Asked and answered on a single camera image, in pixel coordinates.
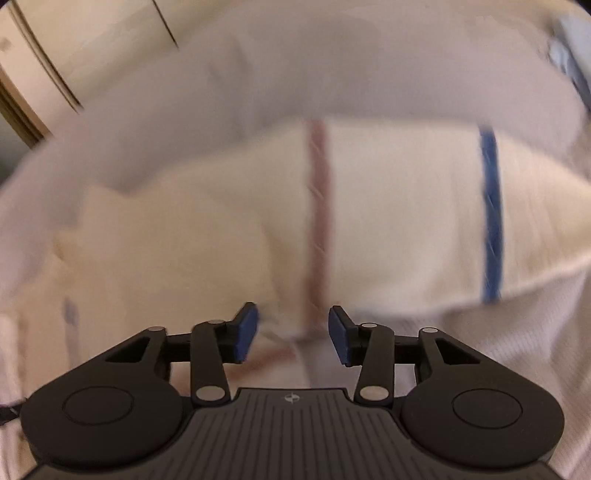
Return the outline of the cream knit striped sweater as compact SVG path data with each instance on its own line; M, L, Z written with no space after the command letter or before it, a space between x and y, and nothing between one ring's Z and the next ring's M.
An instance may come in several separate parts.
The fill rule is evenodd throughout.
M8 382L37 387L152 325L246 301L254 367L304 372L329 306L416 316L513 297L590 263L590 185L504 133L439 122L291 121L121 194L89 187L71 229L1 304Z

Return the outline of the light blue garment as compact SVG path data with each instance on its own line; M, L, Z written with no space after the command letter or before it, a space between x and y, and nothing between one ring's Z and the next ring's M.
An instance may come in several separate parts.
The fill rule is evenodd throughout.
M563 15L554 22L553 30L549 58L590 109L590 17Z

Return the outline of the lavender bed sheet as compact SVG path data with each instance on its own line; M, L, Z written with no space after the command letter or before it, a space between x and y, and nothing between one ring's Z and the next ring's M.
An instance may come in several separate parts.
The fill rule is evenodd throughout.
M71 229L98 186L131 194L162 173L291 121L439 122L504 133L590 185L590 123L533 24L485 1L252 1L200 28L91 102L1 190L1 304L40 270L42 241ZM536 289L416 316L353 311L410 335L431 323L549 390L566 428L552 459L590 475L590 263ZM304 382L249 359L232 388L352 387L327 332L294 341Z

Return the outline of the white sliding wardrobe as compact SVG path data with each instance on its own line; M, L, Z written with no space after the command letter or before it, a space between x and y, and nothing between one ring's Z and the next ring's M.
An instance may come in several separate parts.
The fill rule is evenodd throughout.
M155 1L4 1L1 80L41 135L150 56L175 47Z

